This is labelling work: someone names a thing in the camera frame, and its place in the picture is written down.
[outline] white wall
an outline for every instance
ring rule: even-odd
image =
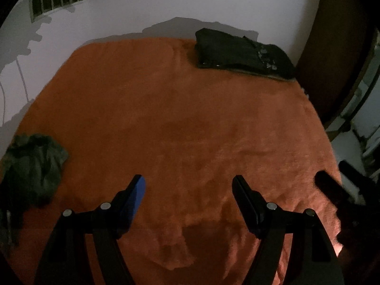
[[[296,63],[307,41],[319,0],[85,0],[31,24],[28,0],[20,0],[0,29],[0,82],[7,122],[34,99],[70,54],[83,43],[141,32],[174,17],[218,21],[259,33]],[[21,73],[15,67],[18,59]]]

